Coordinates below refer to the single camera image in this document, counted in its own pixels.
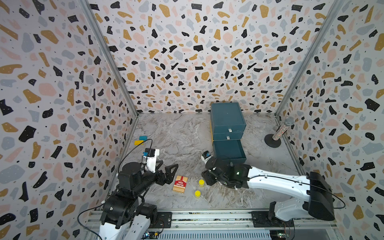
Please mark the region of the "yellow paint can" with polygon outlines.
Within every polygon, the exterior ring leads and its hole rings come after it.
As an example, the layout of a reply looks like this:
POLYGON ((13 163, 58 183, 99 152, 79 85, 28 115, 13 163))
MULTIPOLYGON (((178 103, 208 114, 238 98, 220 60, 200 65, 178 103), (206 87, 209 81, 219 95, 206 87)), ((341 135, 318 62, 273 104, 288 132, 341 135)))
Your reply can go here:
POLYGON ((199 180, 199 186, 203 187, 205 185, 205 181, 203 179, 199 180))
POLYGON ((195 197, 200 198, 201 197, 201 192, 199 190, 195 191, 195 197))

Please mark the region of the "teal drawer cabinet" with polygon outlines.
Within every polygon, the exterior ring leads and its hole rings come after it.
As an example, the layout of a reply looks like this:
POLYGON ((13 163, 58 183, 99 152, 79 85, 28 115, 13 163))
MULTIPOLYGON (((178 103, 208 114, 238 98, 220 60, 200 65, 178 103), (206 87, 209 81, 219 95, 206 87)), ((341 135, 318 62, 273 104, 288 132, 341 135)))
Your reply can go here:
POLYGON ((228 164, 245 163, 241 139, 247 124, 239 103, 213 103, 210 120, 214 156, 228 164))

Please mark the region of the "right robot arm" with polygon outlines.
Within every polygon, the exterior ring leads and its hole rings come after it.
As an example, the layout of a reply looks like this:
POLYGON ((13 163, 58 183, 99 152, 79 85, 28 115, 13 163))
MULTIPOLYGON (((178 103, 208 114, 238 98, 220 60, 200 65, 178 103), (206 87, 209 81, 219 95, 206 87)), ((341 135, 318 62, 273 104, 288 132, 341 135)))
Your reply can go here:
POLYGON ((334 221, 334 201, 331 186, 316 172, 309 176, 284 175, 246 164, 227 164, 208 152, 201 157, 205 164, 202 177, 209 186, 216 183, 230 189, 264 189, 291 196, 284 202, 271 202, 269 218, 288 222, 291 219, 315 218, 334 221))

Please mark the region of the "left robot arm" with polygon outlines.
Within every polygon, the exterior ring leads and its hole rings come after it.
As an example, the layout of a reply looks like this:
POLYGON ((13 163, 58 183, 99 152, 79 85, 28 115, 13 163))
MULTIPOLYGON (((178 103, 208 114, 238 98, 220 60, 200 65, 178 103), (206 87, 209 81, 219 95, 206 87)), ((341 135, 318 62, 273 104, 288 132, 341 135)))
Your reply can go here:
POLYGON ((178 165, 155 172, 146 171, 142 164, 131 162, 118 174, 119 184, 104 203, 101 215, 100 237, 103 240, 157 239, 171 226, 171 212, 159 213, 156 205, 145 202, 145 194, 154 184, 163 186, 174 182, 178 165))

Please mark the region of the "red Texas Hold'em card box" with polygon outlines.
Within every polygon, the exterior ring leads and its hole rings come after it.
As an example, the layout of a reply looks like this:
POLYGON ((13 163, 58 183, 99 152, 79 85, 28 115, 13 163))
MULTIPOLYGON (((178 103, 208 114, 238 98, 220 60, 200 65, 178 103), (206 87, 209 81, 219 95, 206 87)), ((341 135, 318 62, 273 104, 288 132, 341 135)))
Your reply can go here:
POLYGON ((173 192, 184 194, 187 187, 188 177, 178 175, 176 177, 173 192))

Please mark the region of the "yellow block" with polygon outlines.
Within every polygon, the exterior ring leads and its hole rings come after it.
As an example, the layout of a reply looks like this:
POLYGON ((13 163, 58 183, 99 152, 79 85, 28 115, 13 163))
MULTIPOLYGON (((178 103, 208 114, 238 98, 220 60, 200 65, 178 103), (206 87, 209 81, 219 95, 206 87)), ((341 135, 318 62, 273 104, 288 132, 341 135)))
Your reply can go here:
POLYGON ((138 146, 138 145, 142 144, 143 142, 144 142, 143 140, 137 140, 134 142, 134 145, 138 146))

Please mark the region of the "glitter microphone on stand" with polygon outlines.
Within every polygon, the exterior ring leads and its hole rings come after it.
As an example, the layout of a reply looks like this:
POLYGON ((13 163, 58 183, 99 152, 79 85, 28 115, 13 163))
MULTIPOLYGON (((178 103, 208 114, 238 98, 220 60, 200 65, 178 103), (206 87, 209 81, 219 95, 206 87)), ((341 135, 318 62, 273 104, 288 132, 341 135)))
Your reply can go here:
POLYGON ((283 134, 295 123, 293 117, 287 117, 284 123, 278 128, 274 134, 268 134, 265 136, 265 143, 271 148, 278 148, 281 145, 281 137, 283 134))

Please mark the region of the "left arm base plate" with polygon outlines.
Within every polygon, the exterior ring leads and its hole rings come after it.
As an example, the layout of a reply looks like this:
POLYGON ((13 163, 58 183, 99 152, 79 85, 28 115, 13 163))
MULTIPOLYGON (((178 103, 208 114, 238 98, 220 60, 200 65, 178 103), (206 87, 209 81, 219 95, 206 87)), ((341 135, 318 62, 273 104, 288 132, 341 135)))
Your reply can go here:
POLYGON ((149 229, 170 229, 172 226, 172 212, 158 212, 149 217, 149 229))

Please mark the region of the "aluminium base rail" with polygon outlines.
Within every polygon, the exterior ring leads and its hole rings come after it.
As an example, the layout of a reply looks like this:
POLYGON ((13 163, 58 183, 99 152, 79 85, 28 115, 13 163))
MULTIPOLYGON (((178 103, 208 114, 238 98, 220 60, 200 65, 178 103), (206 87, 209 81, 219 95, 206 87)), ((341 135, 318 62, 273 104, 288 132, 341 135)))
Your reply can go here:
POLYGON ((254 228, 252 211, 266 209, 160 209, 172 212, 172 226, 149 240, 341 240, 335 222, 293 219, 294 227, 254 228))

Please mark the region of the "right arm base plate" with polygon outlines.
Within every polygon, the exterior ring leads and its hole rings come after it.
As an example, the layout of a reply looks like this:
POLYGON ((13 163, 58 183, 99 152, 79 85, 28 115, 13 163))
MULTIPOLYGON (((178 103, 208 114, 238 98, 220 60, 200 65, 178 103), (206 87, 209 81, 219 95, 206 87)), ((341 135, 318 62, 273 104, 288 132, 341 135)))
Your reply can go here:
POLYGON ((276 217, 272 217, 268 211, 252 211, 251 220, 254 228, 282 228, 282 227, 294 227, 294 221, 290 220, 284 222, 276 217))

